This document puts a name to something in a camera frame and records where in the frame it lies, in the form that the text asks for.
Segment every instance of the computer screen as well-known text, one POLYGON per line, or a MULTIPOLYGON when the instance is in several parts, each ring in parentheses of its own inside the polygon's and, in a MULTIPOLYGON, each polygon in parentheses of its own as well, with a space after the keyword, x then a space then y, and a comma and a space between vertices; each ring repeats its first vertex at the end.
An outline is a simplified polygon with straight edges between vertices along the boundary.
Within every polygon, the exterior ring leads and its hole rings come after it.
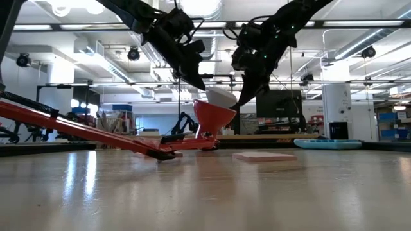
POLYGON ((301 91, 269 90, 256 98, 258 118, 300 118, 301 91))

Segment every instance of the table surface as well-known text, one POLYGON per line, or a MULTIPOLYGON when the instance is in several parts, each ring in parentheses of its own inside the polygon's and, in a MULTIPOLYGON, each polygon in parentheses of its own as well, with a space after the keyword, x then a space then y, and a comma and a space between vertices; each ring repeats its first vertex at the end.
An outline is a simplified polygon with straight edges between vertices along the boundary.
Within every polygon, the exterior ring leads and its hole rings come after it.
MULTIPOLYGON (((218 135, 217 139, 315 139, 318 134, 278 134, 278 135, 218 135)), ((160 139, 161 136, 142 136, 144 138, 160 139)))
POLYGON ((255 150, 294 162, 248 164, 250 150, 185 151, 157 164, 129 151, 0 161, 2 230, 410 230, 411 156, 386 151, 255 150))

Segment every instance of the pink sponge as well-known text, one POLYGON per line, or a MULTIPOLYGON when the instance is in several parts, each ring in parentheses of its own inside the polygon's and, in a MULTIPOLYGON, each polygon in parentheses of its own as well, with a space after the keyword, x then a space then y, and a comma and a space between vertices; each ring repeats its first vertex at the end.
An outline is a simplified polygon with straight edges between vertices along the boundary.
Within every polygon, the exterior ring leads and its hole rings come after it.
POLYGON ((268 152, 243 152, 235 153, 234 158, 247 161, 247 162, 268 162, 268 161, 294 161, 297 160, 296 156, 268 153, 268 152))

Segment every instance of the red funnel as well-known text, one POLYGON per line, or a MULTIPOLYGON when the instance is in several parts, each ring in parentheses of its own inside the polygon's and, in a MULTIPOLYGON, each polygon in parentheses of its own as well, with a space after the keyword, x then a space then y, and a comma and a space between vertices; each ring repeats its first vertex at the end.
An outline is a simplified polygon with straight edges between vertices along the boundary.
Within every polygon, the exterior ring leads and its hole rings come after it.
POLYGON ((204 101, 194 100, 194 113, 200 124, 196 134, 196 138, 199 139, 206 132, 216 138, 219 129, 229 124, 237 112, 204 101))

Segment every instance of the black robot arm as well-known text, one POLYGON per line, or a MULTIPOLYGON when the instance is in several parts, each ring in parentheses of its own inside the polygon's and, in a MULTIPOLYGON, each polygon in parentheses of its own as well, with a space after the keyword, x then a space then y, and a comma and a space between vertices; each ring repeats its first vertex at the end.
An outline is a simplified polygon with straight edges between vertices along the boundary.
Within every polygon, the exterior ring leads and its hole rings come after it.
POLYGON ((287 47, 297 47, 295 34, 333 0, 294 0, 281 7, 276 14, 251 19, 243 24, 235 38, 238 48, 232 56, 232 67, 244 71, 244 86, 239 99, 244 105, 258 93, 268 90, 270 75, 287 47), (262 24, 254 21, 268 18, 262 24))
POLYGON ((192 31, 196 31, 193 20, 181 9, 174 8, 165 13, 140 0, 97 0, 118 15, 134 32, 143 34, 146 42, 158 50, 165 61, 174 69, 174 77, 182 78, 190 85, 205 90, 198 74, 200 53, 205 50, 202 40, 191 42, 192 31), (180 42, 182 37, 187 41, 180 42))
POLYGON ((171 134, 172 135, 183 134, 184 129, 186 128, 187 125, 188 125, 188 129, 193 133, 195 133, 198 129, 198 124, 194 122, 194 120, 189 115, 187 115, 185 112, 181 112, 179 120, 177 121, 173 129, 171 130, 171 134), (184 123, 182 127, 180 127, 181 121, 184 118, 186 118, 186 122, 184 123))

